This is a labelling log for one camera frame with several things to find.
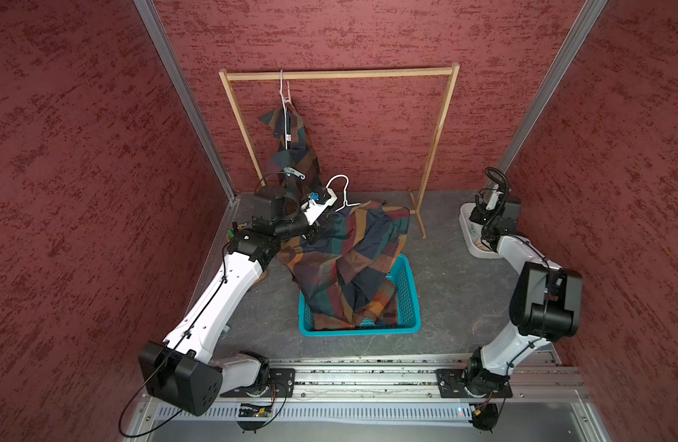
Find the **mint green clothespin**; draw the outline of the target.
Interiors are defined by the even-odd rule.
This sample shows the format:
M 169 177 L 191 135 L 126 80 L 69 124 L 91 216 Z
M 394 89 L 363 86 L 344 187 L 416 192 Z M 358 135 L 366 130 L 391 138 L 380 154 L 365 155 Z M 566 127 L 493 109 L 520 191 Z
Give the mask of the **mint green clothespin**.
M 300 171 L 297 171 L 297 170 L 294 169 L 293 167 L 285 167 L 285 168 L 283 169 L 282 173 L 283 173 L 284 175 L 286 175 L 287 177 L 294 176 L 294 177 L 296 177 L 296 178 L 298 178 L 298 179 L 300 179 L 300 180 L 305 180 L 305 179 L 306 179 L 306 175 L 305 175 L 304 173 L 302 173 L 302 172 L 300 172 Z

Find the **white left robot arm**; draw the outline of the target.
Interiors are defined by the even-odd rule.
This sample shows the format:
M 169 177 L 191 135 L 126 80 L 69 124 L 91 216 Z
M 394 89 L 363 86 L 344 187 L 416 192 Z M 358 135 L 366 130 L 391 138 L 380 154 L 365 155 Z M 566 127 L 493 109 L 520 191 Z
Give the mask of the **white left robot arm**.
M 141 351 L 138 361 L 149 395 L 200 416 L 219 395 L 262 383 L 259 357 L 238 354 L 213 366 L 216 344 L 282 243 L 308 238 L 336 200 L 335 192 L 322 185 L 302 197 L 274 186 L 254 194 L 251 221 L 234 230 L 219 272 L 197 303 L 162 343 L 149 342 Z

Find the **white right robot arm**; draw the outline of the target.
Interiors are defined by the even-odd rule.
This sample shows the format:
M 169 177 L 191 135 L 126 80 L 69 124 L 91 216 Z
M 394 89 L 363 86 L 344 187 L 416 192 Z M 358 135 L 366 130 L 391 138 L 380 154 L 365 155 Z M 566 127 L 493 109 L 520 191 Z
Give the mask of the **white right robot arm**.
M 470 254 L 503 259 L 519 276 L 510 298 L 508 323 L 495 339 L 477 348 L 462 369 L 437 373 L 443 398 L 491 401 L 510 396 L 516 367 L 534 351 L 578 331 L 582 276 L 545 257 L 517 232 L 520 200 L 506 173 L 485 169 L 493 188 L 482 189 L 460 210 L 460 226 Z

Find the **plaid long-sleeve shirt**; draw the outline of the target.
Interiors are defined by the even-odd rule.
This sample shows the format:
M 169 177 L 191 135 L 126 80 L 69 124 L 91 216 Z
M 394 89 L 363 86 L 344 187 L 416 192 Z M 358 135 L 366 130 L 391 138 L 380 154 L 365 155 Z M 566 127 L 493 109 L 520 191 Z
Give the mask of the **plaid long-sleeve shirt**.
M 335 236 L 316 243 L 289 239 L 276 256 L 299 285 L 313 328 L 396 324 L 395 286 L 387 276 L 405 246 L 410 210 L 369 201 L 330 215 L 345 218 Z

